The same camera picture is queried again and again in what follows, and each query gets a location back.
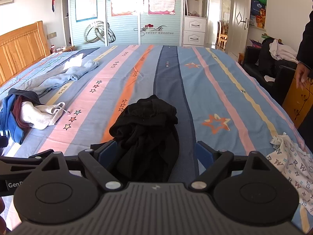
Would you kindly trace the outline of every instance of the door handle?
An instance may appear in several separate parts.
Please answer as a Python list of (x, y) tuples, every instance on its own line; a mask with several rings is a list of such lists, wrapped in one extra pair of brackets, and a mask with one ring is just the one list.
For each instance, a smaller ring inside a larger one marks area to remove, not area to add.
[(241, 23), (241, 22), (245, 24), (245, 30), (246, 30), (246, 29), (247, 29), (247, 18), (246, 18), (245, 21), (242, 21), (242, 20), (241, 20), (240, 23)]

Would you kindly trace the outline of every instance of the person's hand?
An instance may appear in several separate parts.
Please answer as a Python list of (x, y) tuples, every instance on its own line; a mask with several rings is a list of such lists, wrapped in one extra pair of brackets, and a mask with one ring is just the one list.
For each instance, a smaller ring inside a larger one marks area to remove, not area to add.
[(295, 71), (295, 80), (297, 88), (301, 87), (304, 89), (308, 82), (308, 75), (310, 69), (307, 68), (303, 63), (298, 63), (297, 70)]

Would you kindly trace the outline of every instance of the printed fabric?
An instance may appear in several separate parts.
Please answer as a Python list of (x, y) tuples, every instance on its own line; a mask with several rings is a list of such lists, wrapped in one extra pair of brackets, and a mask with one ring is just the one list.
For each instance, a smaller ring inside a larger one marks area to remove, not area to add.
[(299, 203), (313, 215), (313, 160), (311, 155), (303, 152), (288, 135), (275, 136), (270, 143), (276, 150), (266, 158), (297, 189)]

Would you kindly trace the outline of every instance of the sliding wardrobe door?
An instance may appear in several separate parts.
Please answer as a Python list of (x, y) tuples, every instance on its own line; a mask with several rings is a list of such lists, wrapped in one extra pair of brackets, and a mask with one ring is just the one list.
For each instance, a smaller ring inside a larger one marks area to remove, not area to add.
[(107, 46), (105, 0), (68, 0), (71, 43), (76, 49)]
[(138, 44), (137, 0), (106, 0), (109, 45)]
[(141, 44), (181, 44), (182, 1), (139, 0)]

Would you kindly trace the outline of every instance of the electrical outlet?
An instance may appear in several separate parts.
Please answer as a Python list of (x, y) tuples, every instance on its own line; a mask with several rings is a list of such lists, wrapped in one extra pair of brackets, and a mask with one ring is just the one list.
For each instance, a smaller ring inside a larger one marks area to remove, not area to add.
[(54, 37), (57, 37), (57, 32), (47, 34), (48, 40), (49, 40), (49, 39), (52, 39), (52, 38), (54, 38)]

